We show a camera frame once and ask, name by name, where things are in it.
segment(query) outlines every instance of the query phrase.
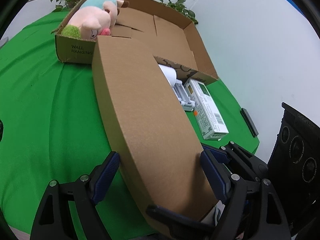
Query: stuffed toy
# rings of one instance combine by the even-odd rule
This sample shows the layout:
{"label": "stuffed toy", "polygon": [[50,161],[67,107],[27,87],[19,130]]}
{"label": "stuffed toy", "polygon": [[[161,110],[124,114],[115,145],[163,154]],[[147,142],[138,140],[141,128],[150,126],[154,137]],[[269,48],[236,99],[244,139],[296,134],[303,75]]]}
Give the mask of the stuffed toy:
{"label": "stuffed toy", "polygon": [[96,40],[97,35],[110,35],[116,24],[118,7],[127,7],[124,0],[86,0],[71,17],[61,35],[77,39]]}

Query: speaker cone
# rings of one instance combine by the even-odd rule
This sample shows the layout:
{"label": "speaker cone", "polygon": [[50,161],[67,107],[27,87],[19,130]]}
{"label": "speaker cone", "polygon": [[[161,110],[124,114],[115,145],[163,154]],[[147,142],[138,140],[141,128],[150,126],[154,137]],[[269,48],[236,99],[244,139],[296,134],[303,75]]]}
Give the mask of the speaker cone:
{"label": "speaker cone", "polygon": [[289,139],[289,128],[285,126],[282,129],[281,140],[283,143],[287,143],[288,139]]}
{"label": "speaker cone", "polygon": [[290,158],[293,163],[298,163],[301,160],[303,156],[303,151],[303,140],[299,136],[294,137],[291,141],[289,150]]}
{"label": "speaker cone", "polygon": [[308,158],[302,168],[302,178],[305,182],[310,183],[314,177],[316,176],[317,172],[317,163],[314,158]]}

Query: white plastic object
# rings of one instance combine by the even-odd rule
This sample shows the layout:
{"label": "white plastic object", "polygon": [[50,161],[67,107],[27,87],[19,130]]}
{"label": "white plastic object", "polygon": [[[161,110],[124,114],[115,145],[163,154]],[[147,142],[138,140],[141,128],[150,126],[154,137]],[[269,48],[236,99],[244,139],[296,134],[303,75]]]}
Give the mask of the white plastic object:
{"label": "white plastic object", "polygon": [[175,69],[161,65],[161,64],[158,64],[158,65],[161,68],[165,77],[167,78],[170,86],[173,88],[176,83],[176,80],[177,80],[177,73],[176,73]]}
{"label": "white plastic object", "polygon": [[192,101],[188,96],[186,89],[182,85],[182,81],[179,79],[176,79],[176,83],[172,89],[173,89],[173,92],[176,94],[180,104],[182,105],[183,110],[193,111],[196,103]]}

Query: green plush fabric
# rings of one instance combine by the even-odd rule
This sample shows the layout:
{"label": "green plush fabric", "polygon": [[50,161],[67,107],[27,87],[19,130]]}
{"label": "green plush fabric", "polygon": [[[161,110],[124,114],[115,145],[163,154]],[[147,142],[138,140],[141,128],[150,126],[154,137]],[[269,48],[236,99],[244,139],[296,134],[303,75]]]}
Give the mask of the green plush fabric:
{"label": "green plush fabric", "polygon": [[64,27],[61,31],[61,35],[70,37],[70,38],[81,39],[79,28],[73,25],[67,25],[66,27]]}
{"label": "green plush fabric", "polygon": [[[49,181],[60,183],[89,174],[111,151],[101,121],[90,65],[58,61],[50,34],[68,12],[48,14],[25,27],[0,49],[0,206],[10,226],[31,232],[40,199]],[[229,140],[254,152],[253,138],[240,106],[222,81],[208,86],[229,134],[204,141],[192,113],[187,113],[199,139],[219,147]],[[150,234],[122,177],[117,172],[98,213],[113,240]],[[85,239],[71,205],[80,240]]]}

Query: light blue plush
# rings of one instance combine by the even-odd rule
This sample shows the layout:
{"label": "light blue plush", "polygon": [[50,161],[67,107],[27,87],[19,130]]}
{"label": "light blue plush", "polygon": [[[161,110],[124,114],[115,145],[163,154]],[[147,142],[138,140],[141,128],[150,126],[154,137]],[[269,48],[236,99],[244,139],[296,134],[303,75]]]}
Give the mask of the light blue plush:
{"label": "light blue plush", "polygon": [[117,7],[117,1],[116,0],[87,0],[85,1],[80,8],[83,8],[83,7],[87,7],[87,6],[95,6],[95,7],[99,7],[99,8],[103,8],[102,5],[105,1],[111,1],[113,2],[116,7]]}

